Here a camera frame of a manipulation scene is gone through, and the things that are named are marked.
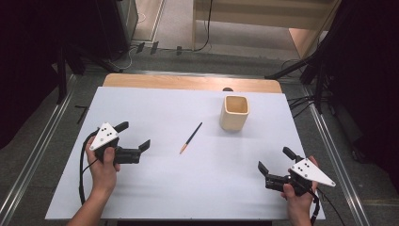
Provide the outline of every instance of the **gray floor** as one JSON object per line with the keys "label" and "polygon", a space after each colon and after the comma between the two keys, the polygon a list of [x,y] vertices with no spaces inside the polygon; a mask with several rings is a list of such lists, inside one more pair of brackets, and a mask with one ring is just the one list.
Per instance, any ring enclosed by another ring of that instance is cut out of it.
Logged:
{"label": "gray floor", "polygon": [[[274,56],[273,53],[270,53],[271,56],[238,56],[236,51],[232,51],[229,54],[226,54],[226,52],[208,54],[183,53],[177,56],[173,51],[162,50],[158,50],[156,54],[151,55],[150,49],[146,48],[142,53],[136,54],[135,51],[131,53],[132,65],[124,70],[124,73],[136,73],[139,71],[208,73],[210,76],[229,74],[232,77],[263,79],[264,75],[276,73],[282,66],[287,67],[294,63],[289,61],[284,64],[286,60],[294,57],[292,52],[295,51],[293,44],[289,42],[289,37],[287,37],[288,32],[275,32],[275,35],[276,39],[280,38],[286,41],[283,47],[281,47],[281,43],[277,45],[270,44],[281,54],[279,56]],[[288,50],[289,54],[283,54],[285,50]],[[129,57],[125,56],[114,63],[124,67],[129,62]],[[96,88],[102,85],[107,75],[107,72],[97,65],[89,61],[86,64],[87,71],[85,75],[74,75],[72,77],[69,87],[69,91],[73,91],[71,99],[53,136],[43,148],[43,155],[39,156],[41,161],[32,178],[29,178],[31,180],[24,191],[24,195],[20,201],[16,201],[18,205],[15,212],[9,216],[8,225],[66,224],[66,221],[47,221],[44,216],[80,130],[81,123],[77,122],[83,110],[75,106],[89,106]],[[300,72],[296,71],[279,80],[287,99],[305,95],[302,85],[298,82],[298,76],[300,76]],[[34,147],[38,139],[40,139],[40,134],[44,130],[47,121],[51,119],[56,109],[56,95],[57,90],[54,90],[42,102],[40,108],[28,119],[9,145],[0,150],[0,164],[2,165],[2,168],[0,168],[0,198],[4,202],[12,186],[17,181],[20,172],[24,169],[26,160],[35,150]],[[373,164],[360,164],[354,161],[351,156],[350,144],[344,136],[340,124],[331,116],[327,104],[323,104],[323,109],[323,117],[326,120],[328,130],[343,160],[351,182],[359,195],[370,224],[397,225],[397,222],[399,222],[399,217],[396,214],[399,211],[399,195],[394,190],[387,173]],[[339,182],[336,170],[327,154],[326,145],[309,108],[295,119],[295,125],[306,154],[314,155],[320,167],[334,181]],[[343,193],[342,185],[338,184],[335,188],[325,186],[321,186],[321,188],[337,208],[345,225],[356,225],[348,200]],[[76,189],[76,195],[78,195],[77,185],[72,186],[71,189]],[[316,225],[341,225],[331,205],[325,200],[322,201],[322,205],[327,219],[318,221]],[[278,221],[274,222],[273,225],[289,224],[286,221]]]}

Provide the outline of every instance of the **floor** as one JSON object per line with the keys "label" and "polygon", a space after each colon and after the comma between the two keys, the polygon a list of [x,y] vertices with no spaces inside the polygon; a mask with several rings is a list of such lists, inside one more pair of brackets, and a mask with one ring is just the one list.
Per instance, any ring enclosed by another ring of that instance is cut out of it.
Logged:
{"label": "floor", "polygon": [[[191,19],[187,21],[190,17],[190,4],[184,2],[190,1],[165,1],[152,40],[146,41],[148,48],[141,53],[132,51],[112,63],[126,68],[124,73],[147,71],[196,75],[206,73],[211,76],[263,79],[265,75],[277,73],[298,60],[294,44],[285,28],[243,27],[239,24],[212,22],[210,44],[206,46],[207,49],[202,53],[184,52],[177,56],[175,51],[166,49],[175,49],[177,46],[189,48],[191,45],[189,28]],[[185,29],[179,28],[179,22],[182,22],[181,26]],[[206,33],[203,22],[197,23],[198,41],[204,42]],[[152,54],[150,48],[154,41],[159,41],[156,54]],[[64,220],[45,220],[44,216],[79,133],[82,123],[79,120],[84,113],[84,108],[81,106],[90,105],[96,88],[102,85],[107,75],[107,72],[99,66],[89,61],[85,63],[87,70],[84,76],[71,75],[70,94],[63,105],[55,105],[57,98],[55,90],[42,102],[11,143],[0,151],[0,164],[3,166],[0,169],[0,197],[4,203],[0,211],[0,225],[66,224]],[[304,87],[298,82],[300,74],[300,71],[295,71],[279,80],[287,99],[302,97],[313,90],[313,86]],[[305,105],[294,109],[293,115],[303,107]],[[350,143],[340,124],[331,115],[327,103],[323,104],[323,113],[317,116],[311,106],[295,118],[295,125],[306,154],[316,156],[324,171],[339,182],[335,188],[322,187],[326,193],[326,196],[322,197],[322,205],[327,219],[317,221],[316,224],[341,225],[338,214],[327,201],[328,197],[345,225],[397,225],[399,195],[391,185],[387,173],[373,164],[360,164],[354,161]],[[54,120],[54,115],[57,114],[60,117]],[[327,128],[320,127],[320,123],[317,123],[320,119]],[[44,141],[42,146],[37,146],[38,140]],[[334,156],[337,155],[341,159],[343,168],[336,167]],[[347,174],[349,181],[340,179],[341,174]],[[348,186],[353,188],[349,190],[355,193],[347,194]],[[350,203],[348,197],[355,198],[354,194],[358,196],[360,206]],[[102,225],[111,223],[102,221]],[[289,223],[278,221],[273,222],[273,225],[289,225]]]}

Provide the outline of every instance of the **wooden cup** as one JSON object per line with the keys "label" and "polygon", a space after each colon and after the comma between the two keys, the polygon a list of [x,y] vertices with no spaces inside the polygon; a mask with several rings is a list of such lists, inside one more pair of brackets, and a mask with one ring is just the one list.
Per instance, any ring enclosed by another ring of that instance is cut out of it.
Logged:
{"label": "wooden cup", "polygon": [[249,114],[246,97],[226,96],[220,113],[220,126],[224,130],[239,131],[243,128]]}

